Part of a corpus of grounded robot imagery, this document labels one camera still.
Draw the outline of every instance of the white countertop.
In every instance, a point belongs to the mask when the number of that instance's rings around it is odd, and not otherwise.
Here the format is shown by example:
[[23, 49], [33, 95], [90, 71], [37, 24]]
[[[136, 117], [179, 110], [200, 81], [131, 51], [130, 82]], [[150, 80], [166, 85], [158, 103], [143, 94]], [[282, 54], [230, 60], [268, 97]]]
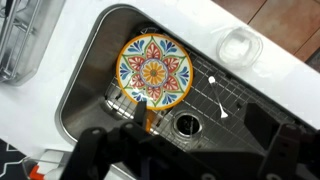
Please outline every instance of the white countertop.
[[[66, 0], [37, 74], [20, 87], [0, 84], [0, 138], [27, 155], [72, 150], [57, 131], [55, 113], [97, 16], [129, 4], [215, 59], [217, 28], [246, 26], [210, 0]], [[320, 75], [262, 37], [254, 67], [233, 71], [313, 127], [320, 128]]]

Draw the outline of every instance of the clear glass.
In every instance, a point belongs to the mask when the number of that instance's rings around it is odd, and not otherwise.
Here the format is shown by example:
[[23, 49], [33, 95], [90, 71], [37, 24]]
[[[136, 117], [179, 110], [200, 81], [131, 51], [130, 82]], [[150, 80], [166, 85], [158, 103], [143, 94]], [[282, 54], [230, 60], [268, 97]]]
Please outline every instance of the clear glass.
[[252, 65], [262, 51], [261, 39], [249, 28], [227, 30], [217, 45], [218, 60], [233, 69]]

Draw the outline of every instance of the sink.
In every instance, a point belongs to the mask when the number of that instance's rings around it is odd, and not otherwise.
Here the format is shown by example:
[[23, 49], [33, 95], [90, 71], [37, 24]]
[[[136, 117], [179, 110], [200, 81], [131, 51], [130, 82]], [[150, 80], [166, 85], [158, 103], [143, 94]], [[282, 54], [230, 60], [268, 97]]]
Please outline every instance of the sink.
[[[194, 68], [192, 87], [182, 102], [165, 111], [148, 112], [154, 119], [152, 134], [160, 134], [183, 150], [239, 148], [263, 154], [263, 148], [243, 124], [246, 104], [257, 103], [276, 120], [294, 122], [288, 112], [170, 30], [137, 9], [121, 5], [106, 9], [98, 17], [61, 99], [56, 124], [66, 140], [75, 143], [89, 127], [110, 131], [118, 121], [132, 119], [136, 104], [121, 93], [115, 67], [122, 47], [144, 33], [161, 33], [180, 42]], [[230, 116], [227, 121], [219, 118], [219, 106], [208, 85], [209, 76], [216, 78], [221, 103]], [[180, 122], [190, 119], [198, 124], [195, 132], [188, 134], [188, 127]]]

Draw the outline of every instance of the colorful patterned plate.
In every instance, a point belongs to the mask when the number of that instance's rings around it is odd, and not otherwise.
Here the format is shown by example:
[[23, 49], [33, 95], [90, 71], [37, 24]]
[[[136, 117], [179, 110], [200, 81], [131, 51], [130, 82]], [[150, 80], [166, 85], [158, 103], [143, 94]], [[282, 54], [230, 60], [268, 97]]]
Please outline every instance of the colorful patterned plate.
[[144, 34], [122, 49], [117, 62], [122, 92], [133, 102], [163, 110], [178, 104], [188, 93], [193, 69], [186, 51], [160, 34]]

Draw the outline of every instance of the floor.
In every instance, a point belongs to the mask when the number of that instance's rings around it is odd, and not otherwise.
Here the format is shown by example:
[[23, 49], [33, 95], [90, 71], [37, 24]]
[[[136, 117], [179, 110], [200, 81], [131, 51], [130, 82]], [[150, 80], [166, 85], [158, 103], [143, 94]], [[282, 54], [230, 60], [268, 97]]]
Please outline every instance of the floor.
[[320, 0], [213, 0], [306, 61], [320, 47]]

